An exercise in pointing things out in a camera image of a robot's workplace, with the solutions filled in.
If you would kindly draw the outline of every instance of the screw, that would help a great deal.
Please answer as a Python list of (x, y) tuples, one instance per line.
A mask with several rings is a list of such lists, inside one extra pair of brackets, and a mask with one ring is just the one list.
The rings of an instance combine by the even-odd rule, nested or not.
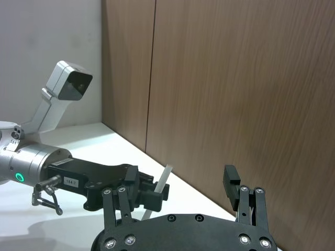
[(126, 191), (125, 187), (119, 187), (119, 189), (117, 189), (119, 192), (124, 192)]
[(115, 247), (115, 245), (116, 245), (116, 240), (114, 239), (110, 239), (109, 241), (105, 243), (105, 247), (108, 249)]
[(132, 235), (128, 236), (128, 237), (125, 239), (125, 243), (126, 243), (126, 245), (128, 245), (128, 246), (131, 246), (132, 244), (134, 244), (135, 241), (136, 241), (136, 238), (135, 238), (135, 236), (132, 236)]
[(242, 234), (240, 235), (240, 242), (247, 245), (250, 243), (250, 238), (247, 235)]
[(197, 215), (195, 216), (195, 220), (198, 221), (198, 222), (201, 222), (201, 221), (204, 220), (204, 217), (203, 217), (201, 214), (197, 214)]
[(169, 214), (167, 216), (167, 220), (170, 222), (174, 222), (177, 219), (177, 217), (174, 214)]
[(110, 193), (110, 189), (107, 188), (107, 189), (104, 190), (104, 194), (107, 195), (107, 194), (109, 194), (109, 193)]
[(260, 242), (261, 242), (262, 247), (265, 247), (265, 248), (270, 248), (271, 247), (271, 242), (268, 241), (267, 239), (261, 239)]

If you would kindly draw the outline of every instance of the panel seam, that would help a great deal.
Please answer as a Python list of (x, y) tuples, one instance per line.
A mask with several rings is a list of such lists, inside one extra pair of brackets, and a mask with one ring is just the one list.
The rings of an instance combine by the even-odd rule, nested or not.
[(147, 142), (148, 142), (149, 106), (150, 106), (151, 79), (152, 79), (153, 43), (154, 43), (154, 37), (155, 37), (156, 6), (157, 6), (157, 0), (155, 0), (155, 7), (154, 7), (154, 11), (153, 11), (153, 29), (152, 29), (151, 63), (150, 63), (150, 78), (149, 78), (149, 93), (148, 93), (148, 111), (147, 111), (146, 145), (145, 145), (145, 147), (144, 147), (144, 152), (145, 152), (145, 153), (147, 152)]

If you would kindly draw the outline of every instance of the label sticker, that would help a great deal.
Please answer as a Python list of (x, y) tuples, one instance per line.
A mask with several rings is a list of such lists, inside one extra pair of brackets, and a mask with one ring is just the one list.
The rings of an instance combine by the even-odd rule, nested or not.
[(68, 186), (71, 186), (71, 187), (78, 188), (79, 187), (79, 180), (72, 179), (72, 178), (69, 178), (69, 177), (64, 177), (64, 185), (68, 185)]

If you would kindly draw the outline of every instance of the camera housing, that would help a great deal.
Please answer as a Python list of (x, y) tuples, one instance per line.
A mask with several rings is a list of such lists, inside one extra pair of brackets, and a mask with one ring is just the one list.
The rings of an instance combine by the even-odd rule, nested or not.
[(54, 68), (46, 88), (58, 100), (80, 100), (92, 78), (92, 75), (79, 65), (60, 61)]

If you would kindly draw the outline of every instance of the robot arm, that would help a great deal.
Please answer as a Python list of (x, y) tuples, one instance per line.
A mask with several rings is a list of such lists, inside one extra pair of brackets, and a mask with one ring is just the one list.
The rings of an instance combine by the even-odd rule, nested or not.
[[(33, 119), (22, 125), (0, 122), (0, 184), (12, 180), (34, 187), (32, 205), (55, 209), (58, 215), (62, 210), (55, 196), (57, 188), (85, 196), (84, 209), (96, 211), (103, 206), (101, 191), (106, 186), (126, 187), (132, 210), (143, 204), (159, 211), (162, 200), (168, 199), (169, 186), (162, 193), (154, 192), (153, 177), (138, 172), (137, 166), (106, 167), (74, 159), (66, 149), (39, 142), (39, 133), (56, 128), (67, 106), (83, 97), (91, 80), (82, 67), (60, 61), (42, 89), (42, 102)], [(42, 198), (42, 191), (53, 202)]]

